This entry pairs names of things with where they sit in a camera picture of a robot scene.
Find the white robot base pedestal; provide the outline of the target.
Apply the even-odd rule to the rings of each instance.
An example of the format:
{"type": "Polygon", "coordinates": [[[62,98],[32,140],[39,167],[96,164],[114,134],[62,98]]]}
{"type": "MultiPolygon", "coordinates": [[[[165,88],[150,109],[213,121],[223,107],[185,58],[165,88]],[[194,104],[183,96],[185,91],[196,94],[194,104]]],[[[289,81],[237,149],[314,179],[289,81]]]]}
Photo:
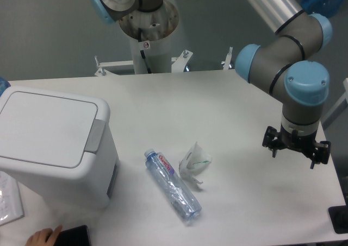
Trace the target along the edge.
{"type": "Polygon", "coordinates": [[[179,22],[176,7],[164,0],[155,12],[134,11],[119,21],[120,28],[128,36],[132,60],[136,56],[159,56],[169,53],[171,36],[179,22]]]}

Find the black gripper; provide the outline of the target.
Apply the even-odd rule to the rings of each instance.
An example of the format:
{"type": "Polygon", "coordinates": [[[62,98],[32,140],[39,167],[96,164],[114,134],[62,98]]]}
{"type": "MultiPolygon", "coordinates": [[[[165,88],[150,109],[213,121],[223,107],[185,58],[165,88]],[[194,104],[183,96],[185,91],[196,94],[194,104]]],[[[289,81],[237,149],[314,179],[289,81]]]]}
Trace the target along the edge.
{"type": "Polygon", "coordinates": [[[312,154],[310,169],[315,165],[328,164],[331,153],[331,142],[316,142],[316,133],[319,121],[312,124],[300,125],[290,121],[281,121],[281,130],[278,132],[268,126],[263,137],[262,146],[268,148],[275,158],[278,150],[289,149],[302,154],[312,154]]]}

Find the bare human hand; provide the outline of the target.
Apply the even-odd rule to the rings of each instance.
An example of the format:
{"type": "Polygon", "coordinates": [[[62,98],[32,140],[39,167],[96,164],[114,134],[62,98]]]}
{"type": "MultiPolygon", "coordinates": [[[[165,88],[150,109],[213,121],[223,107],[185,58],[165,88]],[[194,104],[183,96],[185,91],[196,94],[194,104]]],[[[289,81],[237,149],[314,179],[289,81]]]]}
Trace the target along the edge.
{"type": "Polygon", "coordinates": [[[25,246],[53,246],[62,228],[63,226],[59,225],[54,230],[51,228],[39,230],[28,238],[25,246]]]}

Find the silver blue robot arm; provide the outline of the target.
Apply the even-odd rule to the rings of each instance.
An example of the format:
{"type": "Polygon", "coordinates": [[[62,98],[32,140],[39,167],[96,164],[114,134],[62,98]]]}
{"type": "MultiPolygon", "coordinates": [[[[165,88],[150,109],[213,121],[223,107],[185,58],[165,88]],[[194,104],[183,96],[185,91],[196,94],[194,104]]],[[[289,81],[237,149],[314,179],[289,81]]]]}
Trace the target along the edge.
{"type": "Polygon", "coordinates": [[[266,47],[250,44],[235,61],[236,72],[282,104],[279,129],[268,127],[263,146],[273,153],[289,149],[302,153],[312,165],[327,164],[329,141],[316,141],[330,75],[310,57],[332,37],[330,21],[307,14],[296,0],[248,0],[275,33],[266,47]]]}

